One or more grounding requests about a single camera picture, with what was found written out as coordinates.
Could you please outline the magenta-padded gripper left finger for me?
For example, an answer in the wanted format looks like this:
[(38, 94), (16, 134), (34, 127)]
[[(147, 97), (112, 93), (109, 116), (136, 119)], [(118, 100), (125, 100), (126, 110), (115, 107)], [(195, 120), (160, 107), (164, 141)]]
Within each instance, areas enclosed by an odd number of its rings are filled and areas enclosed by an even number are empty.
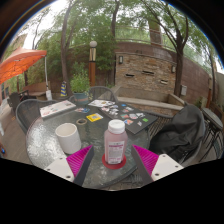
[(78, 186), (82, 186), (93, 156), (94, 147), (89, 145), (67, 158), (61, 157), (55, 160), (45, 170)]

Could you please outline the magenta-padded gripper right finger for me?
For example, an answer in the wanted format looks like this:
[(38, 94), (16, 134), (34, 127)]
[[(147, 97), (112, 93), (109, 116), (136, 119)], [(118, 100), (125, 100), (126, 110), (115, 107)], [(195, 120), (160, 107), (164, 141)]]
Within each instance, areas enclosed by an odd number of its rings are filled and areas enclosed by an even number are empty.
[(157, 155), (137, 145), (132, 146), (131, 154), (137, 165), (143, 185), (147, 185), (183, 169), (183, 166), (167, 154)]

